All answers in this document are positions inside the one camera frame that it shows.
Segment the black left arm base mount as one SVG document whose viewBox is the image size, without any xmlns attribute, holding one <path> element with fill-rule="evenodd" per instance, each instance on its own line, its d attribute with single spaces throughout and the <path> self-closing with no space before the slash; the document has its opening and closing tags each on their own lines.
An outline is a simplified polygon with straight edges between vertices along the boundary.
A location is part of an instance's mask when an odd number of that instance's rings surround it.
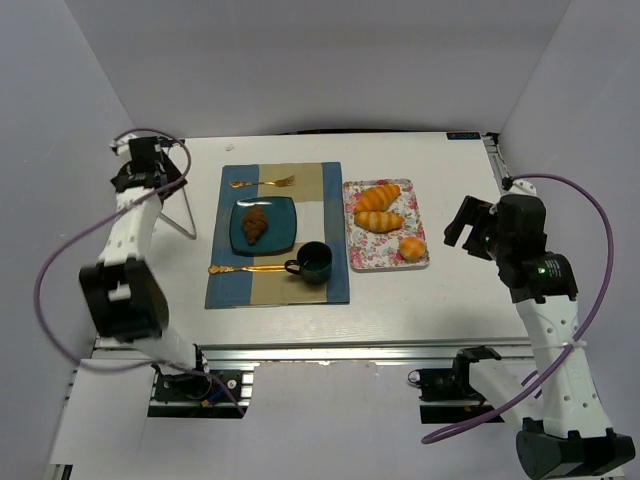
<svg viewBox="0 0 640 480">
<path fill-rule="evenodd" d="M 215 380 L 186 373 L 163 374 L 158 367 L 147 410 L 149 418 L 241 419 L 248 408 L 242 370 L 213 370 Z"/>
</svg>

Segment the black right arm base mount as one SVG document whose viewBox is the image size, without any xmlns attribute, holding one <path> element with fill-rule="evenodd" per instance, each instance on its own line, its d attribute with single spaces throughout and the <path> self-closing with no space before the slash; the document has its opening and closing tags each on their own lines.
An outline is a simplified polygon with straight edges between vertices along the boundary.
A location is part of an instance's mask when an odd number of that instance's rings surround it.
<svg viewBox="0 0 640 480">
<path fill-rule="evenodd" d="M 454 424 L 493 410 L 487 400 L 470 387 L 460 386 L 450 368 L 415 369 L 408 384 L 419 391 L 421 423 Z"/>
</svg>

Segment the brown chocolate croissant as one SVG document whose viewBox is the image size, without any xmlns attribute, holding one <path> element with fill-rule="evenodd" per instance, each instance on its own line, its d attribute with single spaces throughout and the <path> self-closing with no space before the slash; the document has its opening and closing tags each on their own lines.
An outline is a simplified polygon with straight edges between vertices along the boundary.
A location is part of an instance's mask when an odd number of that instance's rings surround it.
<svg viewBox="0 0 640 480">
<path fill-rule="evenodd" d="M 254 205 L 242 217 L 241 225 L 247 242 L 255 245 L 268 227 L 268 217 L 259 205 Z"/>
</svg>

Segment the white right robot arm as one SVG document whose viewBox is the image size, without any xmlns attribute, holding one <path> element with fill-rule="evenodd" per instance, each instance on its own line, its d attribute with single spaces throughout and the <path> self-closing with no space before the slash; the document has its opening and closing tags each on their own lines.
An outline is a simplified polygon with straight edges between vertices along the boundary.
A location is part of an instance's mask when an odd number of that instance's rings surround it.
<svg viewBox="0 0 640 480">
<path fill-rule="evenodd" d="M 547 250 L 546 209 L 529 195 L 495 203 L 466 197 L 444 233 L 453 246 L 493 261 L 528 334 L 537 377 L 522 385 L 488 347 L 459 352 L 456 382 L 486 398 L 517 427 L 516 453 L 531 479 L 604 477 L 636 455 L 631 437 L 615 432 L 578 339 L 577 285 L 566 257 Z"/>
</svg>

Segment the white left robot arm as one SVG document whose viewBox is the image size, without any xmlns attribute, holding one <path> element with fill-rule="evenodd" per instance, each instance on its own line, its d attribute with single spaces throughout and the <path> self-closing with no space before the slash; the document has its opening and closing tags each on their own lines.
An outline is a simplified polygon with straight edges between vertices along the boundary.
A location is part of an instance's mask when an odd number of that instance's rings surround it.
<svg viewBox="0 0 640 480">
<path fill-rule="evenodd" d="M 135 348 L 168 387 L 199 399 L 212 387 L 207 362 L 169 325 L 168 302 L 146 262 L 164 201 L 186 181 L 165 152 L 167 140 L 130 138 L 124 146 L 127 161 L 111 179 L 120 217 L 97 263 L 81 268 L 81 289 L 99 336 Z"/>
</svg>

